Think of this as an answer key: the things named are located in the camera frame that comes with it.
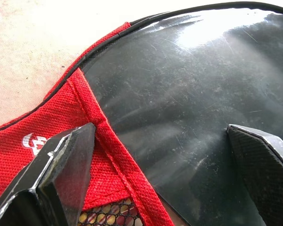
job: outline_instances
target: black cord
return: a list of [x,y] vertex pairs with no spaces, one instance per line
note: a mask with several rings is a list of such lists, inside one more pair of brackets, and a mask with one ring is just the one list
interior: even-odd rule
[[118,40],[121,37],[124,37],[140,28],[143,28],[153,22],[157,22],[172,16],[177,16],[180,14],[185,14],[185,13],[192,13],[192,12],[198,12],[198,11],[204,11],[204,10],[213,10],[213,9],[226,9],[226,8],[250,8],[250,9],[261,9],[265,11],[273,11],[275,13],[280,13],[283,14],[283,7],[268,4],[268,3],[261,3],[261,2],[249,2],[249,1],[241,1],[241,2],[226,2],[226,3],[217,3],[217,4],[211,4],[211,5],[205,5],[205,6],[197,6],[197,7],[192,7],[192,8],[186,8],[186,9],[181,9],[178,11],[174,12],[166,12],[166,13],[161,13],[161,14],[156,14],[153,16],[148,16],[144,17],[142,19],[136,20],[134,22],[131,22],[130,25],[131,27],[127,28],[126,30],[114,35],[110,39],[102,42],[101,44],[97,45],[95,48],[90,50],[88,53],[86,53],[81,59],[78,60],[78,62],[69,70],[69,72],[65,75],[63,80],[60,82],[60,84],[51,92],[51,94],[43,100],[37,107],[35,107],[32,111],[28,112],[21,118],[15,120],[14,122],[5,125],[0,128],[1,130],[4,130],[22,119],[26,118],[30,114],[34,113],[37,111],[40,107],[42,107],[47,101],[49,101],[58,91],[59,89],[65,84],[66,80],[75,72],[76,69],[80,67],[82,63],[84,63],[88,58],[90,58],[94,53],[96,53],[99,49],[105,47],[107,44],[110,44],[116,40]]
[[268,3],[262,2],[252,2],[252,1],[239,1],[239,2],[225,2],[225,3],[217,3],[211,5],[204,6],[196,6],[192,8],[180,9],[178,11],[166,12],[161,14],[156,14],[154,16],[145,17],[143,20],[136,20],[131,22],[131,27],[119,33],[121,37],[136,31],[140,28],[143,28],[151,23],[185,13],[193,13],[198,11],[206,11],[206,10],[214,10],[214,9],[226,9],[226,8],[249,8],[249,9],[261,9],[264,11],[273,11],[275,13],[283,14],[283,7],[276,6]]

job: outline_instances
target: red fabric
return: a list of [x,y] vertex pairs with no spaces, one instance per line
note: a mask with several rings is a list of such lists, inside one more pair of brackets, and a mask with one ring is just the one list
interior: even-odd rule
[[[116,31],[128,26],[123,25]],[[146,226],[173,225],[155,191],[109,126],[79,69],[45,105],[0,131],[0,195],[13,177],[33,159],[31,149],[22,146],[24,136],[33,133],[34,136],[50,138],[88,122],[92,122],[97,130],[91,165],[92,183],[83,208],[132,197]]]

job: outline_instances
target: printed logo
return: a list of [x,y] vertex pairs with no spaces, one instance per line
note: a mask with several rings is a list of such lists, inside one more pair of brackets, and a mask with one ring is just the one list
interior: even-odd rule
[[46,143],[47,139],[45,137],[36,136],[36,140],[35,139],[31,140],[31,143],[32,143],[32,146],[31,146],[30,139],[32,135],[33,133],[30,133],[24,136],[22,139],[22,144],[24,147],[30,148],[33,152],[33,155],[36,156],[41,150],[41,148],[44,146],[44,144]]

